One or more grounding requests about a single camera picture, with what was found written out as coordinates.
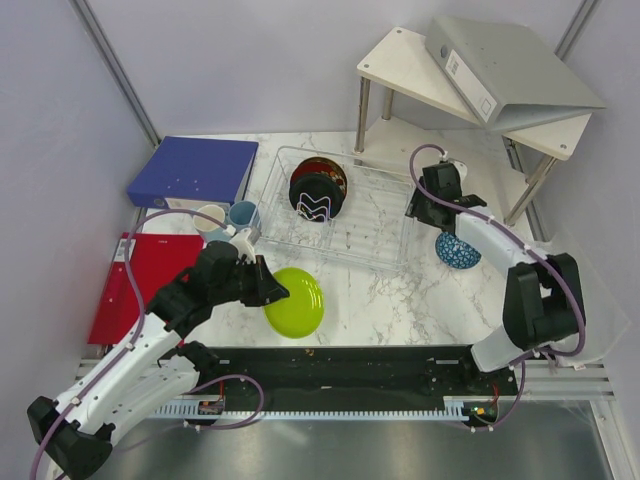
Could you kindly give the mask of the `light blue ceramic mug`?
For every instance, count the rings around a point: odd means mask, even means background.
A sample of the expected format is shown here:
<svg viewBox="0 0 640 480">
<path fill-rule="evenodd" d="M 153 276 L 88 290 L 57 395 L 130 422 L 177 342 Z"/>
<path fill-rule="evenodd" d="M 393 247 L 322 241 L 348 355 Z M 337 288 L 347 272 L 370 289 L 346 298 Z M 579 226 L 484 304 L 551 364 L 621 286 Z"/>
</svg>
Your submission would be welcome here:
<svg viewBox="0 0 640 480">
<path fill-rule="evenodd" d="M 222 224 L 226 221 L 225 210 L 215 204 L 202 206 L 197 210 L 197 212 L 211 217 Z M 214 221 L 203 218 L 202 216 L 194 215 L 192 217 L 192 222 L 194 228 L 206 244 L 212 241 L 228 242 L 231 239 L 230 235 L 226 232 L 226 229 L 221 228 L 220 225 Z"/>
</svg>

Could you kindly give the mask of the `white wire dish rack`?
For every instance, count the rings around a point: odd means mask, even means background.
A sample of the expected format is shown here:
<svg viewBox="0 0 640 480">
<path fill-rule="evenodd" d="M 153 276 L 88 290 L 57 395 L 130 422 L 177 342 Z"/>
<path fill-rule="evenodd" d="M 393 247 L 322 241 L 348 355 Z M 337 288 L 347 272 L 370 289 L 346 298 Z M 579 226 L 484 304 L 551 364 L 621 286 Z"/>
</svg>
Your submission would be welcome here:
<svg viewBox="0 0 640 480">
<path fill-rule="evenodd" d="M 334 219 L 310 204 L 315 200 L 310 194 L 289 200 L 294 170 L 313 156 L 334 161 L 346 174 L 346 199 Z M 352 155 L 279 148 L 257 202 L 259 242 L 376 269 L 402 269 L 414 230 L 414 221 L 405 215 L 414 185 L 390 167 L 385 162 L 367 166 Z"/>
</svg>

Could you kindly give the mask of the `blue triangle patterned bowl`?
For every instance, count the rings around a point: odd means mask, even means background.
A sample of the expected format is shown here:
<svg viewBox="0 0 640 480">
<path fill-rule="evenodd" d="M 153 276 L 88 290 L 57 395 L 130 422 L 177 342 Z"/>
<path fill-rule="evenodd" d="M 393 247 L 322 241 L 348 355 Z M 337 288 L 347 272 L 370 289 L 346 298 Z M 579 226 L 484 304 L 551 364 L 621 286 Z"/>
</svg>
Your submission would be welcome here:
<svg viewBox="0 0 640 480">
<path fill-rule="evenodd" d="M 445 265 L 458 270 L 473 268 L 482 258 L 468 243 L 447 232 L 440 233 L 436 238 L 435 252 Z"/>
</svg>

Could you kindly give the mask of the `light blue plastic cup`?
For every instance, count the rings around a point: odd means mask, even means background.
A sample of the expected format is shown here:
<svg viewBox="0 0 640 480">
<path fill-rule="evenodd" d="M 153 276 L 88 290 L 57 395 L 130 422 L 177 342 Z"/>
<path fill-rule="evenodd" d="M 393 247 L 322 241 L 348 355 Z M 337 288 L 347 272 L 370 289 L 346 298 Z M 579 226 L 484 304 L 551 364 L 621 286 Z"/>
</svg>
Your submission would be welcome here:
<svg viewBox="0 0 640 480">
<path fill-rule="evenodd" d="M 261 234 L 261 217 L 254 202 L 243 200 L 234 203 L 229 209 L 228 220 L 237 233 L 250 229 L 254 236 Z"/>
</svg>

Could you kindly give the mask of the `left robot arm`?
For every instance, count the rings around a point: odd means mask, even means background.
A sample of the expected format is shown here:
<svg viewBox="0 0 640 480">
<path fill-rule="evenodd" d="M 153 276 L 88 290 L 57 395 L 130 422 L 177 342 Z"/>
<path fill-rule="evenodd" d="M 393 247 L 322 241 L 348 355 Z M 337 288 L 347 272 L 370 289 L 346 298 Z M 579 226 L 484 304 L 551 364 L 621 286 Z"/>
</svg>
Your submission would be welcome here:
<svg viewBox="0 0 640 480">
<path fill-rule="evenodd" d="M 207 349 L 186 337 L 215 307 L 239 302 L 266 307 L 289 298 L 248 243 L 213 241 L 161 287 L 139 319 L 85 377 L 51 399 L 37 397 L 27 418 L 38 450 L 30 476 L 48 456 L 70 479 L 86 479 L 135 425 L 173 397 L 208 393 L 219 369 Z"/>
</svg>

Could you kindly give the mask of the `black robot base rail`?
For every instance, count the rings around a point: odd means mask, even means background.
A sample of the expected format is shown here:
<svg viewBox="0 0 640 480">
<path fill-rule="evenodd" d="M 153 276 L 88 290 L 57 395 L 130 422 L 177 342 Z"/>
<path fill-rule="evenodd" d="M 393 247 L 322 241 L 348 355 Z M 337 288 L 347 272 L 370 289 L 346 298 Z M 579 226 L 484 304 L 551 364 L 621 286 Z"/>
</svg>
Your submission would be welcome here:
<svg viewBox="0 0 640 480">
<path fill-rule="evenodd" d="M 465 346 L 214 347 L 189 342 L 174 354 L 194 362 L 205 393 L 232 410 L 427 410 L 447 397 L 516 394 L 508 368 L 482 373 Z"/>
</svg>

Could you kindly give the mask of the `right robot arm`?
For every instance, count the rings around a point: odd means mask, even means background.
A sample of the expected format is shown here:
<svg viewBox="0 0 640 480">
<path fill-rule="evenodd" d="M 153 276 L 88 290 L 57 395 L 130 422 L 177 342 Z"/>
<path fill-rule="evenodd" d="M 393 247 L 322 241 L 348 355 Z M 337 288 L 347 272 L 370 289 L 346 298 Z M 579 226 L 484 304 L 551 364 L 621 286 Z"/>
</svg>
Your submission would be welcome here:
<svg viewBox="0 0 640 480">
<path fill-rule="evenodd" d="M 580 354 L 586 314 L 576 260 L 526 243 L 482 198 L 464 195 L 452 163 L 425 167 L 418 175 L 410 162 L 409 172 L 415 190 L 407 215 L 469 245 L 505 279 L 501 323 L 470 347 L 471 360 L 457 371 L 460 386 L 481 393 L 493 383 L 495 370 L 535 354 Z"/>
</svg>

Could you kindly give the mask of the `lime green plate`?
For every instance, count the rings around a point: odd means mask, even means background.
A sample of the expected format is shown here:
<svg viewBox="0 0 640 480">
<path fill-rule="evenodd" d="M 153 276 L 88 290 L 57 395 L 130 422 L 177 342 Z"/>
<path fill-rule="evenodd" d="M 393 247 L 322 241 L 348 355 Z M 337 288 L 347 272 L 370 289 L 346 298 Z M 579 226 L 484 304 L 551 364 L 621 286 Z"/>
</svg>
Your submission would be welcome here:
<svg viewBox="0 0 640 480">
<path fill-rule="evenodd" d="M 270 326 L 289 339 L 311 335 L 320 326 L 324 313 L 323 291 L 307 271 L 296 267 L 280 269 L 275 279 L 289 291 L 289 296 L 263 308 Z"/>
</svg>

